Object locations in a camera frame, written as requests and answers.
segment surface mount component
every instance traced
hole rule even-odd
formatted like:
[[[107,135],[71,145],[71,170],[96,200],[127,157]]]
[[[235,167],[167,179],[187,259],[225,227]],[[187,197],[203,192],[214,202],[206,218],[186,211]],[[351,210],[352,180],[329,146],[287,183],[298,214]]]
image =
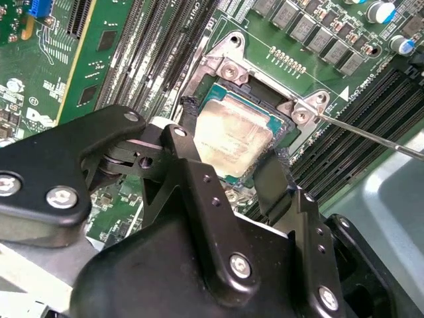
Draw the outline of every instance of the surface mount component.
[[[363,62],[364,58],[361,55],[353,53],[350,58],[348,58],[347,61],[340,67],[340,72],[350,76]]]
[[[290,32],[290,36],[303,42],[314,26],[315,21],[309,15],[304,15]]]
[[[253,5],[253,9],[260,15],[266,16],[276,2],[277,0],[257,0]]]
[[[336,64],[346,53],[348,47],[345,43],[337,40],[330,48],[330,50],[324,55],[324,60],[329,63]]]
[[[319,54],[330,42],[331,38],[332,36],[329,31],[325,28],[320,28],[306,47]]]
[[[290,1],[286,1],[278,10],[272,22],[279,28],[285,28],[290,21],[296,16],[299,9]]]

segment ram slot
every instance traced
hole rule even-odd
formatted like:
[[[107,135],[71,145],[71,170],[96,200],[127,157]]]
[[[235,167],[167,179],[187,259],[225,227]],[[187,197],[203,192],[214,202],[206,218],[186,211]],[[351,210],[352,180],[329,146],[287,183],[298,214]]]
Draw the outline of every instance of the ram slot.
[[[146,76],[151,82],[156,81],[157,77],[163,73],[170,65],[170,56],[175,47],[182,45],[183,39],[187,36],[186,33],[182,32],[184,29],[184,25],[189,17],[189,13],[193,8],[195,0],[189,0],[185,2],[185,5],[180,7],[178,14],[175,18],[176,22],[172,25],[169,33],[167,34],[167,41],[165,41],[164,45],[159,49],[159,55],[155,61],[151,61],[151,64],[148,66],[150,68],[150,72]],[[143,83],[140,86],[138,97],[134,103],[137,111],[141,111],[146,103],[148,96],[151,92],[152,86],[147,85],[147,83]]]
[[[143,35],[140,46],[137,48],[135,57],[131,62],[131,68],[128,70],[127,75],[123,81],[123,85],[119,91],[117,96],[117,103],[120,105],[126,105],[131,107],[133,104],[133,99],[136,95],[132,92],[133,86],[138,86],[141,82],[141,79],[138,78],[140,75],[140,69],[144,66],[144,59],[146,55],[150,53],[150,49],[152,46],[157,47],[157,45],[163,41],[164,38],[164,30],[162,28],[162,20],[166,13],[166,9],[170,0],[167,1],[159,1],[157,6],[155,6],[155,10],[151,20],[148,23],[148,28],[146,30],[146,34]]]
[[[111,66],[103,82],[99,97],[97,98],[95,109],[103,108],[115,102],[116,95],[118,94],[121,82],[127,70],[125,66],[127,66],[133,58],[134,51],[146,28],[148,16],[154,2],[154,0],[151,0],[145,13],[142,11],[143,5],[145,4],[144,0],[135,0],[132,4]]]
[[[196,46],[199,44],[207,23],[211,19],[219,2],[220,0],[207,0],[202,2],[199,7],[199,10],[194,17],[194,20],[191,22],[191,26],[187,32],[189,36],[185,37],[181,46],[179,46],[178,51],[175,53],[172,65],[168,68],[168,71],[164,76],[164,81],[158,89],[156,101],[153,102],[153,113],[159,113],[162,111],[170,91],[175,88],[178,80],[184,79],[184,68],[193,58]]]
[[[397,140],[424,117],[424,93],[405,74],[384,70],[339,119]],[[360,176],[385,151],[367,139],[329,126],[292,166],[300,186],[324,203]]]

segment screw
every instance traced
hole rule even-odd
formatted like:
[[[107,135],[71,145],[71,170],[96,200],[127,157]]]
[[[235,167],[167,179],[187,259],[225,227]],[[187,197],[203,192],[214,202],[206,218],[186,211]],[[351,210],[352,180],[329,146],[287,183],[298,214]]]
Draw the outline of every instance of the screw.
[[[234,64],[225,64],[221,70],[222,77],[228,81],[235,80],[239,74],[237,66]]]
[[[21,182],[9,174],[0,174],[0,197],[9,197],[21,188]]]
[[[47,193],[46,200],[49,205],[57,209],[69,209],[77,204],[78,197],[74,189],[58,186]]]
[[[227,190],[225,192],[225,195],[227,196],[227,199],[230,203],[234,203],[239,198],[236,191],[234,191],[233,189]]]
[[[187,133],[186,133],[183,129],[179,128],[179,127],[175,127],[175,128],[174,128],[174,131],[175,131],[175,133],[176,133],[178,136],[181,136],[181,137],[185,137],[185,136],[187,136]]]
[[[136,113],[133,113],[132,111],[125,113],[124,116],[129,121],[138,121],[138,115]]]
[[[308,122],[308,120],[309,120],[309,113],[307,111],[304,111],[304,110],[294,111],[291,114],[291,116],[292,116],[294,122],[297,123],[298,125],[302,125],[302,124]]]
[[[308,201],[310,202],[315,202],[315,200],[313,199],[312,195],[310,195],[309,193],[305,192],[305,197]]]
[[[337,302],[336,296],[325,286],[321,286],[318,289],[319,297],[321,297],[321,301],[324,303],[325,307],[330,310],[336,311],[339,308],[339,303]]]
[[[324,104],[327,101],[327,96],[324,94],[319,94],[316,98],[318,104]]]
[[[248,278],[250,276],[250,265],[243,256],[233,254],[230,257],[230,266],[234,274],[239,278]]]
[[[349,222],[344,217],[340,218],[340,223],[342,223],[344,227],[350,227]]]

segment green circuit board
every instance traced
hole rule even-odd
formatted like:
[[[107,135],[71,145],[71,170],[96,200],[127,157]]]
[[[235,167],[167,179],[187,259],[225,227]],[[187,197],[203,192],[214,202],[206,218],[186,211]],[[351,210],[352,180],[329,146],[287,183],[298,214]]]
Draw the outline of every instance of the green circuit board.
[[[292,1],[291,4],[297,10],[295,15],[298,16],[282,28],[277,25],[275,16],[286,2],[289,1],[222,1],[209,23],[210,38],[205,51],[208,52],[216,46],[230,32],[242,32],[246,39],[245,60],[298,97],[307,97],[320,89],[327,91],[330,102],[325,112],[332,117],[348,107],[395,56],[396,53],[390,48],[390,40],[393,37],[411,37],[417,44],[422,41],[423,25],[419,25],[415,30],[410,30],[407,26],[412,16],[422,9],[423,4],[420,1],[395,1],[396,14],[387,24],[367,21],[366,12],[371,1],[355,5],[348,5],[342,0]],[[313,2],[315,10],[312,11],[308,9],[308,5]],[[274,5],[264,14],[259,13],[258,3]],[[322,19],[321,13],[335,13],[335,18],[329,24],[325,18]],[[313,30],[303,41],[296,39],[302,34],[295,32],[296,26],[301,23],[301,17],[307,17],[313,25]],[[346,25],[349,26],[348,30],[343,30]],[[321,53],[316,53],[309,49],[308,43],[314,32],[320,28],[328,31],[332,40]],[[343,62],[341,57],[335,63],[327,58],[326,51],[329,51],[331,43],[346,48],[343,56],[349,52],[357,54],[361,63],[351,75],[341,71],[346,58]],[[206,89],[202,84],[198,87],[200,98]],[[295,162],[305,148],[313,144],[326,126],[326,123],[317,126],[311,137],[292,154],[291,162]]]
[[[14,142],[79,117],[80,109],[83,113],[93,111],[95,95],[113,57],[131,1],[91,1],[84,8],[86,20],[79,21],[72,10],[76,5],[83,8],[85,3],[56,0],[50,14],[39,19],[27,14],[28,0],[0,5],[0,12],[6,8],[0,20],[1,140]],[[108,229],[127,220],[135,231],[142,218],[142,213],[136,215],[141,197],[137,181],[123,180],[119,186],[122,191],[107,187],[93,194],[89,237],[106,241]],[[97,200],[109,192],[113,194],[110,204]]]
[[[384,25],[366,20],[371,1],[347,5],[342,0],[271,0],[267,13],[260,12],[259,2],[263,1],[222,0],[203,34],[209,38],[203,54],[230,32],[239,31],[246,40],[246,61],[297,97],[325,90],[330,96],[326,112],[332,117],[346,109],[393,58],[396,53],[390,48],[390,41],[394,36],[403,35],[416,45],[423,36],[422,22],[411,24],[413,16],[422,10],[422,1],[395,0],[397,12]],[[288,2],[296,9],[297,17],[286,26],[278,26],[275,16]],[[152,61],[166,47],[166,39],[179,35],[180,29],[174,29],[173,23],[188,29],[192,20],[199,19],[196,14],[206,6],[206,0],[188,1],[187,7],[183,5],[186,2],[175,0],[55,0],[50,14],[39,19],[27,14],[31,3],[31,0],[6,0],[0,5],[2,140],[25,138],[112,102],[134,107],[147,118],[171,116],[174,103],[164,105],[169,95],[158,87],[161,75],[175,66],[172,64],[176,60],[175,52],[184,42],[173,43],[168,58],[156,70],[158,78],[148,85],[146,70],[155,69]],[[317,4],[312,11],[308,7],[310,3]],[[83,13],[80,16],[85,20],[79,20],[75,12]],[[336,15],[327,23],[322,12]],[[347,58],[332,62],[327,56],[328,48],[316,53],[310,49],[310,39],[296,39],[301,34],[295,28],[302,17],[312,23],[314,32],[325,28],[331,34],[332,45],[341,43],[347,52],[356,54],[360,61],[357,69],[346,74],[350,73],[343,68]],[[149,28],[156,20],[158,23]],[[348,32],[342,31],[346,25],[351,27]],[[145,47],[135,45],[143,44],[143,37],[150,39],[144,43]],[[140,52],[143,54],[138,64],[131,64],[134,61],[131,56],[136,59]],[[217,78],[210,76],[200,81],[195,95],[202,105],[216,81]],[[143,96],[140,105],[135,98],[137,94]],[[325,123],[318,124],[291,154],[291,162],[313,144],[325,127]],[[294,130],[284,137],[284,146],[297,133]],[[250,177],[242,178],[242,184],[237,184],[240,186],[248,192],[239,210],[243,213],[256,199]],[[140,182],[136,178],[106,187],[94,193],[92,200],[93,213],[86,229],[99,248],[140,228],[143,212]]]

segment capacitor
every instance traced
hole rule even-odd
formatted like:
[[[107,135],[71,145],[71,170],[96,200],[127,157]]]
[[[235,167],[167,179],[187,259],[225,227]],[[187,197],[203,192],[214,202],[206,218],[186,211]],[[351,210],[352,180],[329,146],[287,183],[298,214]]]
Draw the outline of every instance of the capacitor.
[[[346,3],[347,5],[359,5],[365,2],[366,0],[344,0],[344,3]]]
[[[371,23],[389,23],[396,14],[395,5],[391,2],[376,1],[366,11],[366,18]]]
[[[390,40],[390,48],[400,55],[409,55],[415,48],[415,43],[402,35],[396,35]]]

